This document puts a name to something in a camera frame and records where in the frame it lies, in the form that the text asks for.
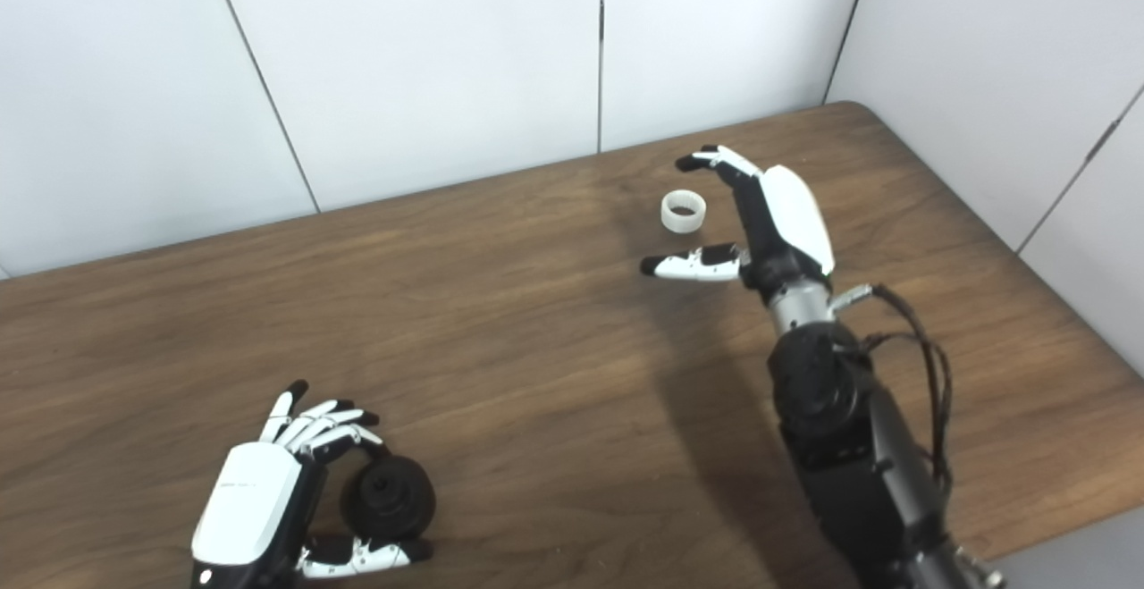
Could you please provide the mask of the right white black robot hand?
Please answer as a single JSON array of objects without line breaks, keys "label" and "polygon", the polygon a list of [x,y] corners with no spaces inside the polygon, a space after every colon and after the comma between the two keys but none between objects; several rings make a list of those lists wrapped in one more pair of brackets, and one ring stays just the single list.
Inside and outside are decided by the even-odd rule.
[{"label": "right white black robot hand", "polygon": [[726,146],[704,145],[676,161],[680,172],[712,170],[732,191],[745,242],[708,244],[641,260],[639,272],[683,281],[739,280],[766,305],[799,282],[829,290],[834,252],[812,190],[797,173],[752,164]]}]

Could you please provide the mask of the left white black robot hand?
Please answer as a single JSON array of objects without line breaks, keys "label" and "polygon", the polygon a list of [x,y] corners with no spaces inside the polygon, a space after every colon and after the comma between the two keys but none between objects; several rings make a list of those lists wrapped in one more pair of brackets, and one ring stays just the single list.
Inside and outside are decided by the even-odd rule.
[{"label": "left white black robot hand", "polygon": [[[193,588],[299,588],[432,559],[426,468],[392,453],[374,430],[380,419],[355,401],[297,411],[307,389],[291,382],[257,438],[229,449],[189,546]],[[353,449],[366,459],[340,499],[345,528],[315,533],[329,467]]]}]

